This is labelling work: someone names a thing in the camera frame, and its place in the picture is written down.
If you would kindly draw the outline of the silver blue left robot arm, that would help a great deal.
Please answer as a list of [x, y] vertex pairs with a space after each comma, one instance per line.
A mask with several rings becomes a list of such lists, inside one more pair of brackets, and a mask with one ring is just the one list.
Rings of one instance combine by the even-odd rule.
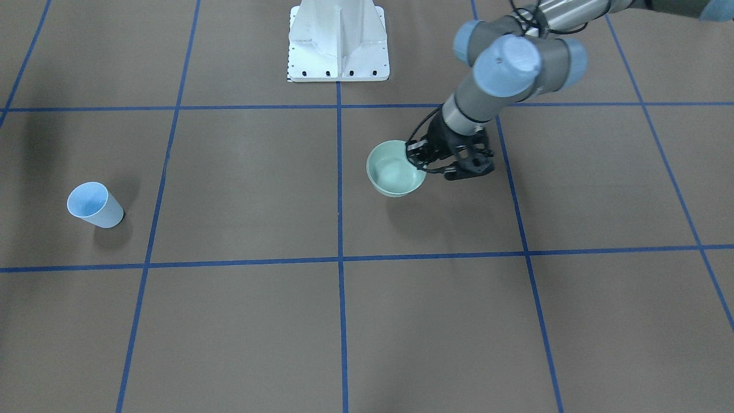
[[627, 9], [658, 11], [700, 21], [732, 19], [731, 1], [537, 1], [509, 2], [511, 13], [495, 21], [471, 20], [457, 31], [453, 50], [470, 72], [451, 96], [425, 118], [422, 138], [404, 144], [416, 170], [466, 180], [493, 172], [487, 125], [501, 110], [561, 91], [585, 74], [588, 55], [572, 38], [588, 23]]

